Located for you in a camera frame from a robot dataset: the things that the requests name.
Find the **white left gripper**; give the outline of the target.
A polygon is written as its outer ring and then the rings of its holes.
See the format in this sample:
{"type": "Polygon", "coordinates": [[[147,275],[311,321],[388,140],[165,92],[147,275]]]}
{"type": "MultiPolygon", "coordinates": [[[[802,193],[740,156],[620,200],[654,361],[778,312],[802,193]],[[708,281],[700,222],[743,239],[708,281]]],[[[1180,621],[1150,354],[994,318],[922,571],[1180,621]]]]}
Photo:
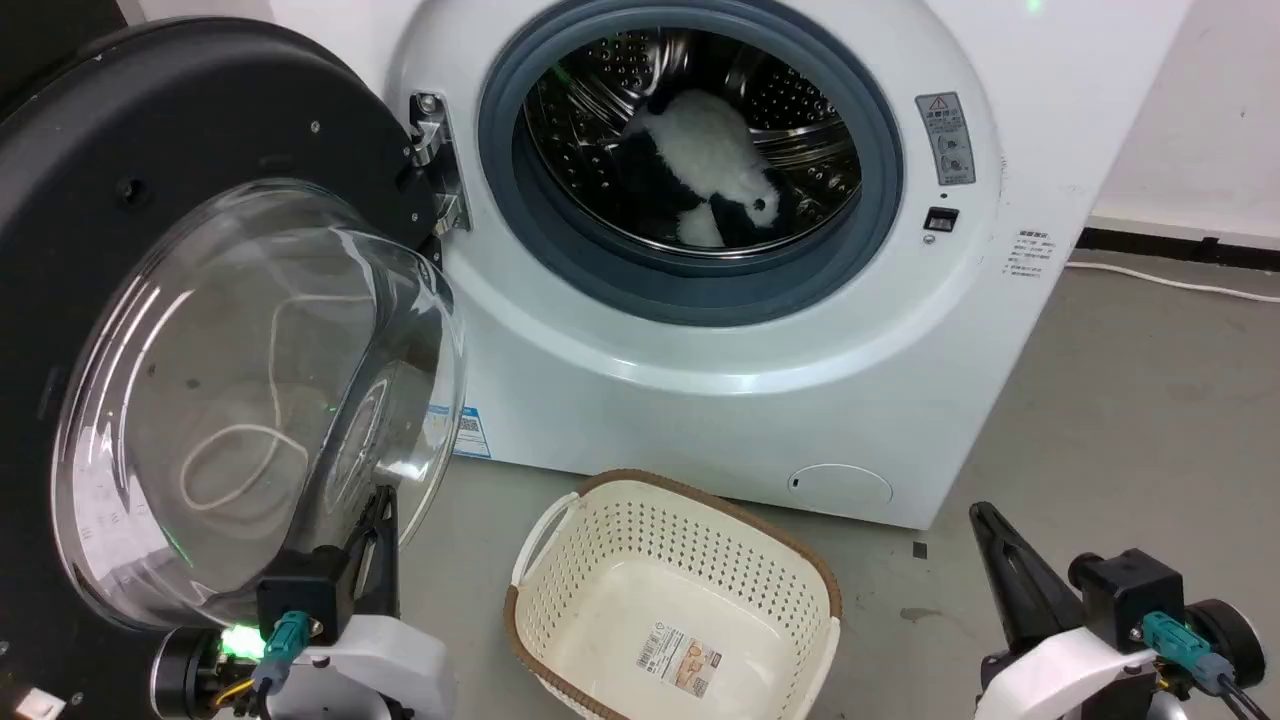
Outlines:
{"type": "Polygon", "coordinates": [[[398,619],[396,489],[380,486],[344,546],[352,612],[333,644],[310,644],[283,688],[270,689],[271,719],[452,719],[457,683],[447,647],[398,619]]]}

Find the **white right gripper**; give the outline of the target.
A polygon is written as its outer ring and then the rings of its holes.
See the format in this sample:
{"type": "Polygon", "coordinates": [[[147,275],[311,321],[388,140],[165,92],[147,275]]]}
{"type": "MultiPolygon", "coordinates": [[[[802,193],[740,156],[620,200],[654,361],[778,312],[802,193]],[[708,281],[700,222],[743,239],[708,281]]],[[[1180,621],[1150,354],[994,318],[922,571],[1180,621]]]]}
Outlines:
{"type": "Polygon", "coordinates": [[[1140,625],[1116,650],[1084,628],[1073,588],[991,502],[969,518],[1007,642],[984,659],[979,719],[1165,719],[1140,625]]]}

